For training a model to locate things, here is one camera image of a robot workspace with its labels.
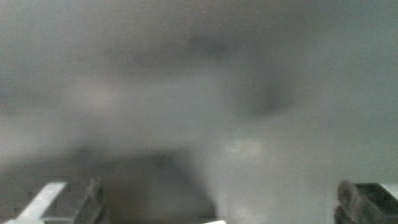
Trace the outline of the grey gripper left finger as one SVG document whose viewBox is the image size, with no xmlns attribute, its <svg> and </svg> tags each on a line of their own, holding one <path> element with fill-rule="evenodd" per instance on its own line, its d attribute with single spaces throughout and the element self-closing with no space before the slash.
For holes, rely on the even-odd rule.
<svg viewBox="0 0 398 224">
<path fill-rule="evenodd" d="M 100 180 L 48 182 L 15 218 L 15 224 L 110 224 Z"/>
</svg>

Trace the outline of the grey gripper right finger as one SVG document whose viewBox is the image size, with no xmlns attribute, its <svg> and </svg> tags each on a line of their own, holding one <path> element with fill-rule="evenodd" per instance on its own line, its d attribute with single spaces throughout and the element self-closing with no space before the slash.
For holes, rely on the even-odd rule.
<svg viewBox="0 0 398 224">
<path fill-rule="evenodd" d="M 398 183 L 340 183 L 334 224 L 398 224 Z"/>
</svg>

